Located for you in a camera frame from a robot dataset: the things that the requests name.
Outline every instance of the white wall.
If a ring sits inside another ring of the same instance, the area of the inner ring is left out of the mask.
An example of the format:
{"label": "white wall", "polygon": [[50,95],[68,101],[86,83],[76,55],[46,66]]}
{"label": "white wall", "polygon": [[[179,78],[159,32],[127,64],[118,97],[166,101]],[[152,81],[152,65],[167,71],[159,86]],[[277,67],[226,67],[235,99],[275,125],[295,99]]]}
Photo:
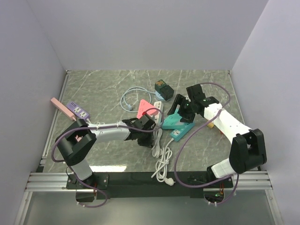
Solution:
{"label": "white wall", "polygon": [[265,134],[285,224],[300,221],[300,1],[270,0],[232,70],[248,125]]}
{"label": "white wall", "polygon": [[66,69],[231,69],[267,0],[27,0]]}
{"label": "white wall", "polygon": [[13,224],[43,153],[64,70],[25,0],[0,0],[0,223]]}

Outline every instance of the marble surface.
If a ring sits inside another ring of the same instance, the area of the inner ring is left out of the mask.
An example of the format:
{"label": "marble surface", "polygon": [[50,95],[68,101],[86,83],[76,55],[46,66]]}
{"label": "marble surface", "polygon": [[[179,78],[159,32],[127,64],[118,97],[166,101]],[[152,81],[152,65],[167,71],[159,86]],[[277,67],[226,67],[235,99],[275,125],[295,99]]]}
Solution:
{"label": "marble surface", "polygon": [[[74,101],[91,115],[92,123],[115,123],[122,119],[136,116],[136,113],[126,112],[121,109],[119,102],[122,94],[133,86],[142,86],[154,91],[154,83],[163,79],[177,93],[187,95],[186,87],[201,82],[216,82],[223,85],[232,96],[226,110],[239,121],[243,122],[233,85],[227,70],[202,71],[202,70],[96,70],[72,71],[67,77],[62,102],[67,104]],[[203,85],[206,96],[214,96],[221,103],[227,100],[226,93],[213,85]],[[149,100],[145,92],[132,92],[127,94],[127,102],[137,110],[141,99]],[[170,109],[172,102],[164,103],[164,115]],[[173,157],[168,166],[173,171],[175,156],[189,134],[205,119],[200,115],[195,118],[195,127],[179,142],[172,142],[170,147]],[[72,123],[64,114],[58,113],[52,139],[48,149],[53,145],[55,138]],[[170,139],[171,130],[164,130],[161,146]],[[185,146],[178,162],[179,171],[202,171],[214,163],[227,158],[230,152],[230,142],[215,127],[205,127],[198,132]],[[61,158],[59,151],[55,152],[56,158]],[[127,171],[127,172],[152,172],[155,171],[156,158],[152,156],[151,149],[139,146],[137,141],[111,141],[97,143],[87,155],[87,161],[94,171]],[[65,164],[54,163],[48,153],[44,172],[64,172]]]}

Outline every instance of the light blue cable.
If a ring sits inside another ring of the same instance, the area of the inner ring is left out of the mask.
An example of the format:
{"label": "light blue cable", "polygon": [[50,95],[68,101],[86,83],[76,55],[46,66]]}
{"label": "light blue cable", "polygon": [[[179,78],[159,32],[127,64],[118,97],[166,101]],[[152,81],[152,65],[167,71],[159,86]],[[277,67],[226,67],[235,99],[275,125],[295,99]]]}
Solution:
{"label": "light blue cable", "polygon": [[[124,109],[126,112],[130,112],[130,113],[137,113],[137,111],[132,111],[132,107],[130,104],[128,104],[126,102],[126,99],[125,99],[125,96],[126,94],[128,94],[129,92],[133,91],[133,90],[139,90],[139,91],[144,91],[144,92],[147,92],[149,94],[149,97],[150,97],[150,101],[149,103],[151,103],[151,95],[150,94],[155,94],[155,92],[151,92],[151,91],[148,91],[147,89],[143,88],[143,87],[139,87],[139,86],[135,86],[135,87],[131,87],[129,89],[127,89],[127,91],[125,91],[125,93],[122,95],[121,97],[121,100],[120,100],[120,106],[122,107],[122,109]],[[124,103],[127,105],[128,109],[125,109],[122,105],[122,101],[124,101]]]}

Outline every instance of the pink power strip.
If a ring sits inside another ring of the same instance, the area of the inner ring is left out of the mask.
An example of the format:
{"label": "pink power strip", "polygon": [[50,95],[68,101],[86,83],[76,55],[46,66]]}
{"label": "pink power strip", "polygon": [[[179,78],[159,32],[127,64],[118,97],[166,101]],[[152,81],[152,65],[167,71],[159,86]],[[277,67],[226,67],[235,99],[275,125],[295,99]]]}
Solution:
{"label": "pink power strip", "polygon": [[[151,105],[149,102],[147,102],[146,100],[142,99],[140,101],[140,105],[139,105],[139,110],[137,111],[137,118],[141,118],[143,116],[143,112],[145,112],[147,109],[150,108],[155,108],[153,105]],[[156,114],[158,114],[158,111],[155,109],[151,109],[149,111],[147,111],[147,114],[154,116]]]}

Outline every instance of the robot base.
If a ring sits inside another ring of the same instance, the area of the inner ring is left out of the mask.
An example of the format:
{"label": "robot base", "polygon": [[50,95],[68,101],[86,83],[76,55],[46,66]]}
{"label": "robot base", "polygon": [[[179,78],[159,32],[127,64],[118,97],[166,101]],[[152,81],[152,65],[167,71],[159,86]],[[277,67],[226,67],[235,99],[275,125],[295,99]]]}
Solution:
{"label": "robot base", "polygon": [[[151,178],[153,172],[95,172],[97,188],[104,190],[108,198],[127,198],[127,197],[171,197],[171,196],[190,196],[191,198],[204,198],[202,188],[187,188],[179,183],[174,186],[166,185]],[[177,172],[180,180],[189,185],[200,185],[212,181],[208,179],[206,171],[198,172]],[[168,178],[175,181],[174,172],[167,173]],[[224,188],[232,188],[231,179],[223,180],[205,188],[219,188],[223,183]],[[67,189],[86,189],[74,177],[70,175],[70,182],[67,182]],[[77,192],[78,202],[92,202],[93,192]],[[104,199],[100,193],[97,199]]]}

